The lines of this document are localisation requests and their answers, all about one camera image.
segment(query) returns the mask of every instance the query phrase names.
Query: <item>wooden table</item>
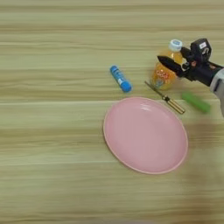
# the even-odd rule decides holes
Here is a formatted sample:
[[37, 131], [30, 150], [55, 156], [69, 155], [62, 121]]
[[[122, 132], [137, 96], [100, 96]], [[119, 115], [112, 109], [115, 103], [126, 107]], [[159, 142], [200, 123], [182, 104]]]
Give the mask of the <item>wooden table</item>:
[[[0, 1], [0, 223], [224, 223], [224, 119], [207, 87], [168, 94], [187, 109], [186, 161], [165, 175], [126, 168], [104, 143], [109, 107], [144, 85], [171, 39], [206, 37], [223, 64], [222, 0]], [[117, 64], [134, 90], [122, 93]], [[202, 115], [183, 89], [213, 106]]]

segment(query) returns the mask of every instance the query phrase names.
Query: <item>blue glue stick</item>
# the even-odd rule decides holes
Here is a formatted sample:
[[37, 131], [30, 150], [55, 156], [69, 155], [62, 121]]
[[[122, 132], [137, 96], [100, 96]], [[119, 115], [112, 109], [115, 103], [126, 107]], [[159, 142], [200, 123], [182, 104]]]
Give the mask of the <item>blue glue stick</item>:
[[131, 90], [131, 84], [125, 79], [119, 68], [117, 66], [112, 66], [109, 70], [114, 76], [116, 82], [121, 87], [122, 91], [125, 93], [129, 92]]

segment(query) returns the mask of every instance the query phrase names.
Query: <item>bottle cap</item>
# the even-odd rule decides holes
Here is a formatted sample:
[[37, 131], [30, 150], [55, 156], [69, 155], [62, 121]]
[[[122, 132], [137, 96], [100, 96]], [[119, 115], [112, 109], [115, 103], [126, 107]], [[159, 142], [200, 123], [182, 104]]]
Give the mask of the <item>bottle cap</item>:
[[173, 39], [169, 44], [170, 50], [172, 50], [175, 53], [179, 52], [182, 46], [183, 46], [182, 41], [178, 39]]

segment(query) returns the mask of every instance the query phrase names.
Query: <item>pink plate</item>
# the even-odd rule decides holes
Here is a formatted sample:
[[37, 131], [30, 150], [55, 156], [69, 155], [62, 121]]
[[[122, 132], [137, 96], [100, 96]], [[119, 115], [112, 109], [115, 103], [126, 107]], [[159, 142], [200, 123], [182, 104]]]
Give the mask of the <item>pink plate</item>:
[[130, 97], [115, 104], [104, 120], [108, 147], [128, 167], [159, 174], [176, 169], [188, 142], [181, 121], [162, 104]]

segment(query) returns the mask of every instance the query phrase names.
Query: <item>glue stick cap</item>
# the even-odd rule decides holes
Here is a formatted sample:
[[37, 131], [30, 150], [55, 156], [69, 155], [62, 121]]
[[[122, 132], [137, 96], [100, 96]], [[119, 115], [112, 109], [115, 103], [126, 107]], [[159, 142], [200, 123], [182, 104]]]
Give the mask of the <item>glue stick cap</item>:
[[178, 39], [173, 39], [173, 40], [171, 40], [171, 42], [169, 44], [169, 49], [172, 50], [173, 52], [177, 53], [177, 52], [180, 52], [182, 46], [183, 46], [182, 41], [180, 41]]
[[111, 73], [113, 73], [113, 72], [116, 71], [116, 70], [118, 70], [118, 67], [117, 67], [117, 66], [112, 66], [112, 67], [109, 69], [109, 71], [110, 71]]
[[131, 85], [128, 81], [124, 81], [122, 84], [121, 84], [121, 89], [123, 92], [125, 93], [128, 93], [130, 90], [131, 90]]

